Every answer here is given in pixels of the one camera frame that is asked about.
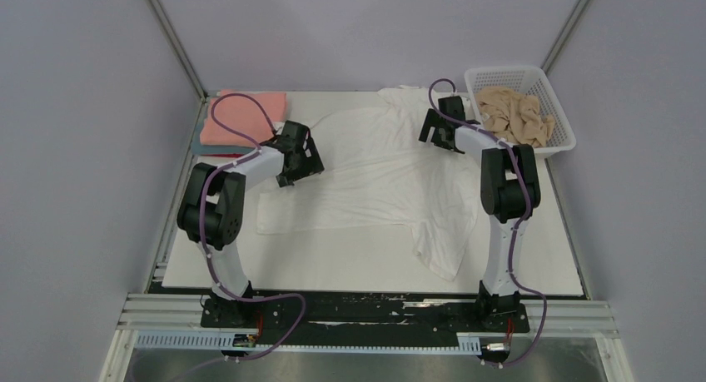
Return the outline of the white t-shirt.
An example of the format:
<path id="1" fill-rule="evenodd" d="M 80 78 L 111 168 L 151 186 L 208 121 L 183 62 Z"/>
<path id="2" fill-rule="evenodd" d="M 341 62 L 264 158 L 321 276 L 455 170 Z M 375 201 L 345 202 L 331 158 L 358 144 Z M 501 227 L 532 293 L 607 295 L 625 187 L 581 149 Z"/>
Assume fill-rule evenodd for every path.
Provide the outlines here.
<path id="1" fill-rule="evenodd" d="M 453 280 L 480 210 L 480 169 L 471 156 L 420 141 L 430 94 L 384 88 L 380 107 L 333 112 L 312 135 L 324 171 L 293 186 L 263 185 L 256 229 L 262 235 L 402 225 L 413 254 Z"/>

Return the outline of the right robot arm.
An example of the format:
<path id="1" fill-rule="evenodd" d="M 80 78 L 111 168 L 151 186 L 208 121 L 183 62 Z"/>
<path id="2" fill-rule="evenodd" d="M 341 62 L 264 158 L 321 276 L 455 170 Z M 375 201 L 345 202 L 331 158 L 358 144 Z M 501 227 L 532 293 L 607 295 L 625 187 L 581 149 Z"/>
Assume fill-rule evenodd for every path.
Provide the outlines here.
<path id="1" fill-rule="evenodd" d="M 527 220 L 541 200 L 534 148 L 509 144 L 465 119 L 459 96 L 430 101 L 419 140 L 439 148 L 469 154 L 480 163 L 480 201 L 490 218 L 488 264 L 480 281 L 475 318 L 496 330 L 509 314 L 520 311 L 515 275 L 516 255 Z"/>

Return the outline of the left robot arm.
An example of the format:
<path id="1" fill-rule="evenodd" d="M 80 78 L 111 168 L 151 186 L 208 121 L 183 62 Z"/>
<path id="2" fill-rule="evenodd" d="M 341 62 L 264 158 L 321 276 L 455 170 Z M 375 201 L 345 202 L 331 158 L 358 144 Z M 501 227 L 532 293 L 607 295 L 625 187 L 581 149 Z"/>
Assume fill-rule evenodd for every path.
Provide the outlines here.
<path id="1" fill-rule="evenodd" d="M 263 301 L 252 296 L 236 245 L 244 224 L 246 193 L 269 180 L 280 188 L 294 186 L 324 170 L 311 129 L 292 121 L 245 156 L 221 166 L 200 162 L 191 170 L 177 226 L 199 247 L 213 295 L 226 301 L 222 314 L 235 327 L 248 325 L 254 304 Z"/>

